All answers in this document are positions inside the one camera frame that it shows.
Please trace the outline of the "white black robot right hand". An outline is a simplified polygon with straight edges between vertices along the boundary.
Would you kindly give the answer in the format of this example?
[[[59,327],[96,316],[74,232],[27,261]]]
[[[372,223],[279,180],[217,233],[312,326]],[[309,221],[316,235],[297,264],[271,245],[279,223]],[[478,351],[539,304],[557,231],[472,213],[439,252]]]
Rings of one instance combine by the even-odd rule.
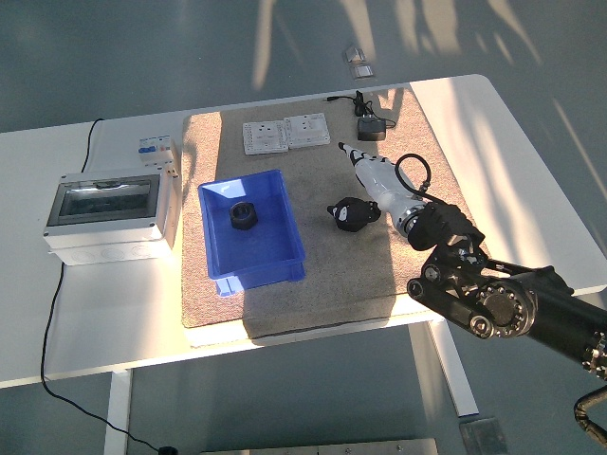
[[[388,158],[371,156],[343,142],[339,148],[349,157],[361,186],[369,201],[345,197],[337,204],[328,206],[337,228],[357,232],[377,221],[382,212],[390,215],[393,226],[407,237],[425,203],[414,194],[412,183],[399,173],[399,169]]]

